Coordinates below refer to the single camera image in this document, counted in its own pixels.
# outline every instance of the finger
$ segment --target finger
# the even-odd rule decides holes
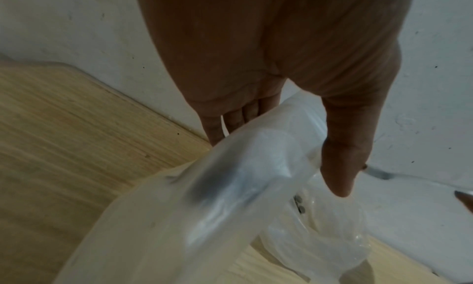
[[[273,95],[273,96],[269,96],[269,97],[266,97],[266,98],[261,98],[259,100],[260,111],[259,111],[258,115],[262,115],[265,112],[268,112],[271,109],[278,106],[280,100],[281,100],[281,92],[279,92],[279,93],[277,93],[276,95]]]
[[[245,124],[243,119],[243,112],[241,109],[227,112],[223,115],[223,121],[227,127],[228,133],[232,133],[236,129],[240,128]]]
[[[259,111],[260,107],[258,100],[255,100],[245,105],[243,107],[243,118],[245,120],[245,123],[248,123],[249,121],[256,118],[258,116]]]
[[[220,117],[199,117],[201,119],[203,130],[207,134],[208,141],[215,146],[219,141],[225,138],[222,129]]]
[[[455,197],[473,213],[473,196],[461,191],[455,191]]]

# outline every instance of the light brown wood grain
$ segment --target light brown wood grain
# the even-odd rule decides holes
[[[50,283],[102,211],[209,144],[64,65],[0,66],[0,283]],[[341,284],[445,284],[377,240]],[[219,284],[306,283],[255,245]]]

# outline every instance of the small round object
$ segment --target small round object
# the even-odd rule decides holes
[[[297,209],[299,209],[299,213],[300,213],[300,214],[304,214],[304,213],[305,213],[305,208],[304,208],[304,206],[302,206],[302,205],[301,205],[301,206],[297,206]]]
[[[302,198],[299,195],[295,195],[294,200],[296,200],[297,203],[302,203]]]

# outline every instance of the white surface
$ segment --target white surface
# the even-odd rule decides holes
[[[414,0],[401,34],[403,67],[372,163],[473,188],[472,19],[472,0]],[[166,73],[135,0],[0,0],[0,53],[72,64],[201,129]],[[355,194],[368,209],[372,232],[455,281],[473,281],[473,217],[432,189],[410,194],[407,188],[410,183],[384,187],[359,179]]]

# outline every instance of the clear plastic bag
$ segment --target clear plastic bag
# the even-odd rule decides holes
[[[315,175],[260,234],[283,265],[315,283],[338,284],[370,253],[364,212],[352,197],[332,194]]]
[[[317,105],[300,92],[114,201],[54,283],[211,283],[320,168]]]

